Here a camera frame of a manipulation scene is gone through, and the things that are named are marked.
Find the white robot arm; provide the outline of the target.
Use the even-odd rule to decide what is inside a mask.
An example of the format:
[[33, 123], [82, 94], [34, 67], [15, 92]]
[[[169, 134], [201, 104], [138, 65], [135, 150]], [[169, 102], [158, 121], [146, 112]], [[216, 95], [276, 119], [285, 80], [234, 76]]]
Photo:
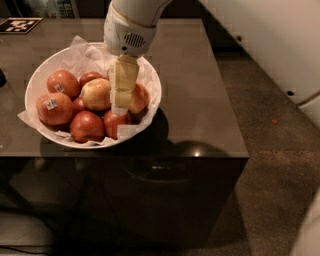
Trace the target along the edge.
[[[173, 0], [111, 0], [104, 42], [115, 55], [146, 54]], [[320, 0], [196, 0], [320, 128]]]

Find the yellow foam padded gripper finger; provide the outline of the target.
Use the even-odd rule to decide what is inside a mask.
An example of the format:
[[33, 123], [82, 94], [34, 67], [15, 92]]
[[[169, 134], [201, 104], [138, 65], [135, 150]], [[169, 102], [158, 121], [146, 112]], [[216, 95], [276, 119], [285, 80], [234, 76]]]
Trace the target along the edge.
[[110, 101], [111, 110], [115, 115], [122, 116], [128, 111], [138, 73], [139, 65], [136, 57], [121, 55], [111, 64]]

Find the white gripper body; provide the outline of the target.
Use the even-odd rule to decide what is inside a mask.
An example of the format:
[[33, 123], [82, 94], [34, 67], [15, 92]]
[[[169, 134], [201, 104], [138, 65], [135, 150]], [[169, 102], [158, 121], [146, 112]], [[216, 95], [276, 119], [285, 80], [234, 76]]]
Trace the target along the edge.
[[104, 43], [114, 55], [143, 56], [156, 33], [156, 23], [143, 6], [110, 3], [104, 23]]

